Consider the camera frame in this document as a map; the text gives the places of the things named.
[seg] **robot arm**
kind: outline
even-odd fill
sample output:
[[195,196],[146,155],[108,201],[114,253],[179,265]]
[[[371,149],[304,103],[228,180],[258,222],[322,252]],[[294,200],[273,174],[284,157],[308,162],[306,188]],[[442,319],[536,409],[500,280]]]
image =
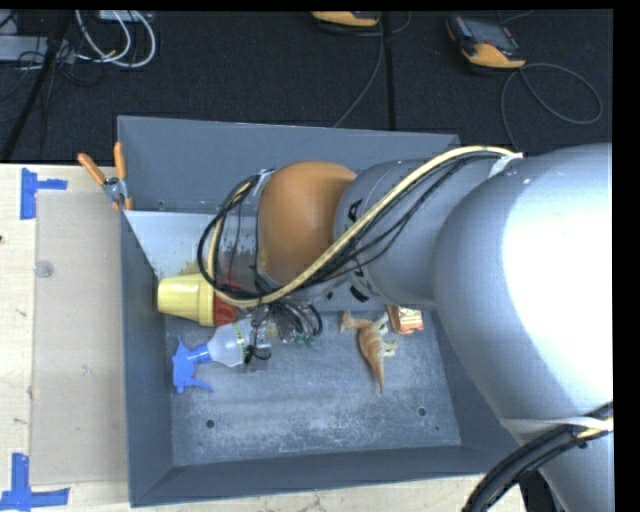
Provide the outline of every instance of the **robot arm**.
[[[565,510],[611,510],[611,145],[521,156],[471,146],[357,177],[319,162],[282,169],[245,216],[256,263],[234,256],[242,216],[233,207],[248,184],[205,230],[200,268],[238,308],[306,315],[348,280],[385,304],[434,309],[520,456],[556,428],[587,443],[540,459]],[[496,474],[513,483],[523,460]],[[466,510],[495,498],[489,483]]]

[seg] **yellow cable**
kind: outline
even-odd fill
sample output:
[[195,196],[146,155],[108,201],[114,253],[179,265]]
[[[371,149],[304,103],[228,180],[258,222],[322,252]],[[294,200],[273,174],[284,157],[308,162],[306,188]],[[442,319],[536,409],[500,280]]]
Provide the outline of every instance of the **yellow cable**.
[[[469,153],[477,153],[477,152],[489,152],[496,153],[498,155],[503,156],[511,156],[514,154],[513,151],[509,151],[508,149],[494,147],[494,146],[467,146],[462,148],[455,148],[450,151],[446,151],[441,155],[432,158],[428,162],[424,163],[413,172],[408,174],[403,180],[401,180],[395,187],[393,187],[389,192],[387,192],[376,204],[374,204],[369,210],[365,212],[365,214],[360,217],[356,222],[354,222],[351,227],[345,231],[338,240],[336,240],[316,261],[314,261],[303,273],[301,273],[298,277],[296,277],[290,283],[284,285],[278,290],[261,297],[260,299],[236,299],[226,294],[225,292],[218,290],[214,287],[214,293],[218,294],[218,296],[236,307],[255,307],[259,304],[269,304],[271,302],[275,302],[278,299],[290,294],[296,288],[301,286],[305,281],[307,281],[311,276],[313,276],[322,266],[329,261],[338,251],[340,251],[347,242],[353,238],[360,230],[362,230],[366,224],[368,224],[376,215],[380,213],[391,201],[393,201],[403,190],[405,190],[409,185],[411,185],[415,180],[420,178],[421,176],[427,174],[432,171],[439,165],[444,162],[451,160],[453,158],[457,158],[462,155],[466,155]],[[207,262],[207,271],[209,275],[213,276],[214,268],[213,268],[213,247],[217,244],[219,233],[220,222],[216,222],[215,229],[213,231],[213,235],[211,237],[211,242],[209,245],[209,255]]]
[[[613,414],[602,421],[604,421],[606,424],[611,425],[613,427]],[[580,439],[589,438],[596,434],[600,434],[604,431],[605,431],[604,429],[599,429],[599,428],[588,428],[586,430],[583,430],[579,434],[576,434],[576,437]]]

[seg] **gray bin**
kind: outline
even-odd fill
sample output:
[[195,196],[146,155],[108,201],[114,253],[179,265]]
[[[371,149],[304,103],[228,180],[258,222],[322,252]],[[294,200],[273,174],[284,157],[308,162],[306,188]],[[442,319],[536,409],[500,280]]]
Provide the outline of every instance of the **gray bin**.
[[[213,213],[243,178],[299,160],[354,172],[424,159],[455,135],[120,117],[128,187],[136,210]],[[354,332],[338,333],[345,309],[375,318],[347,285],[317,306],[325,328],[311,347],[276,345],[266,363],[198,367],[214,393],[178,395],[171,355],[214,330],[156,306],[157,278],[121,216],[129,500],[132,506],[441,478],[488,471],[517,448],[466,375],[436,312],[385,361],[385,391]]]

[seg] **spray bottle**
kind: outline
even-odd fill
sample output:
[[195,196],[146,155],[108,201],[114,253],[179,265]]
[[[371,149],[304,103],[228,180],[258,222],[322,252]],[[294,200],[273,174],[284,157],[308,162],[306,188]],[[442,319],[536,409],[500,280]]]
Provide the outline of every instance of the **spray bottle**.
[[198,386],[208,391],[213,388],[195,378],[195,367],[210,361],[222,363],[232,368],[249,363],[252,357],[268,359],[271,355],[271,340],[277,337],[275,324],[266,322],[254,328],[251,318],[228,323],[216,328],[213,337],[193,350],[189,350],[178,338],[178,350],[173,360],[173,385],[178,393],[190,386]]

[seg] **black floor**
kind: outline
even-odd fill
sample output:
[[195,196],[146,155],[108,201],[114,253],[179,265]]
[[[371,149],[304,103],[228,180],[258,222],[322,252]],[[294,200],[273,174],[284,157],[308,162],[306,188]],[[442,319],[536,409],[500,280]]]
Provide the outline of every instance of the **black floor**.
[[[82,14],[94,40],[122,48],[118,25],[93,12]],[[462,11],[514,18],[507,26],[528,67],[491,74],[474,72],[455,48],[449,11],[385,13],[385,38],[330,33],[299,11],[154,13],[148,65],[78,61],[49,72],[8,161],[75,163],[83,151],[110,165],[121,114],[452,133],[529,155],[612,139],[612,9]],[[135,27],[140,59],[149,39]],[[80,41],[75,19],[67,39]],[[90,54],[86,44],[81,53]],[[0,144],[37,74],[0,66]]]

